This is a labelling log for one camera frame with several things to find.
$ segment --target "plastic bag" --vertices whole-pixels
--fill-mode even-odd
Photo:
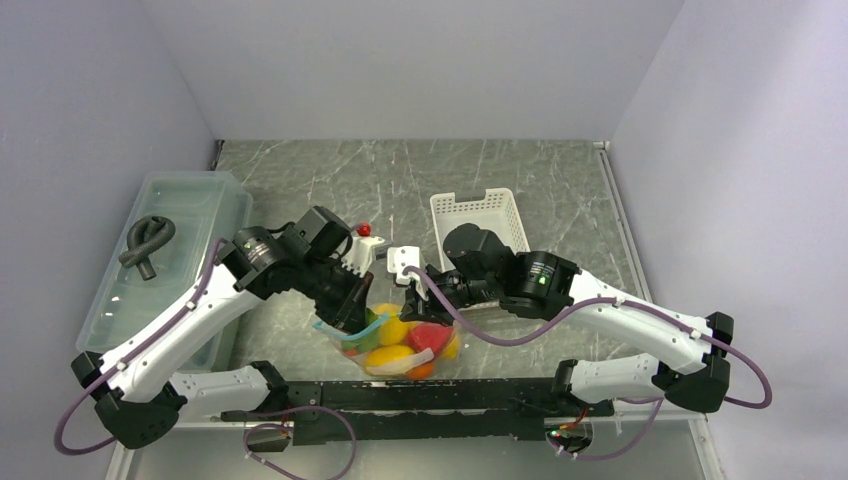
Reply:
[[[390,303],[368,309],[368,327],[348,334],[318,322],[313,327],[362,370],[375,377],[429,378],[443,361],[459,356],[459,334],[453,327],[402,322],[401,306]]]

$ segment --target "countertop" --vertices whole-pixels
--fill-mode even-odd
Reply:
[[[350,224],[368,221],[394,245],[418,245],[438,266],[430,196],[507,187],[515,195],[531,249],[576,262],[601,280],[635,293],[604,172],[587,141],[399,140],[225,142],[218,170],[231,172],[253,195],[252,224],[278,227],[312,205]],[[385,261],[369,305],[402,303]],[[518,337],[541,321],[497,308],[469,314],[491,334]],[[287,380],[369,378],[340,355],[312,324],[313,302],[296,292],[270,298],[241,318],[231,359],[238,368],[271,361]],[[460,358],[433,378],[553,376],[569,358],[603,360],[636,352],[621,342],[567,324],[530,344],[503,348],[462,335]]]

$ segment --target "metal frame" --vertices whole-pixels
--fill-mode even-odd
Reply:
[[[630,225],[624,213],[624,206],[621,197],[618,193],[618,187],[615,183],[612,167],[609,160],[609,141],[594,142],[595,155],[601,167],[604,181],[607,186],[607,191],[610,195],[610,202],[613,206],[613,211],[616,215],[619,234],[625,245],[625,253],[630,265],[631,274],[636,283],[637,295],[649,302],[652,302],[648,283],[642,269],[639,255],[636,251],[636,245],[633,240],[633,235],[630,231]],[[651,411],[650,405],[630,405],[616,402],[616,414],[612,417],[592,417],[592,422],[644,422]],[[547,418],[546,424],[556,424],[566,422],[570,418]],[[688,422],[692,441],[695,446],[698,459],[701,464],[703,475],[708,480],[723,480],[726,479],[724,469],[719,460],[715,442],[709,429],[709,424],[706,415],[684,410],[673,405],[666,405],[660,411],[656,421],[685,421]],[[222,422],[218,417],[212,417],[208,422],[189,422],[178,423],[174,428],[180,430],[229,430],[229,429],[245,429],[255,422]],[[134,452],[126,449],[123,445],[116,444],[112,454],[111,463],[106,473],[106,480],[126,480],[129,475],[130,466],[134,458]]]

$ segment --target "gray marble surface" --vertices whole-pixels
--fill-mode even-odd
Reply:
[[[531,249],[576,262],[635,294],[613,205],[591,142],[529,140],[238,141],[226,142],[218,170],[230,171],[253,195],[252,223],[277,227],[324,205],[353,224],[371,222],[396,246],[422,247],[439,264],[430,196],[510,188]],[[401,303],[385,261],[372,266],[369,304]],[[499,309],[469,314],[487,332],[518,337],[540,321]],[[287,380],[369,378],[312,328],[313,303],[290,292],[244,315],[231,360],[237,368],[269,360]],[[561,324],[530,344],[503,348],[462,336],[460,357],[434,378],[552,376],[560,360],[598,360],[638,353],[595,332]]]

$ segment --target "white wall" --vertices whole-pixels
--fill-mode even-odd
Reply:
[[[848,477],[848,3],[687,2],[612,145],[655,297],[774,384],[711,417],[730,478]]]
[[[74,342],[144,175],[203,169],[214,139],[137,0],[0,8],[0,478],[96,479],[53,426]],[[107,436],[92,405],[67,442]]]
[[[608,139],[683,3],[143,1],[225,139]]]

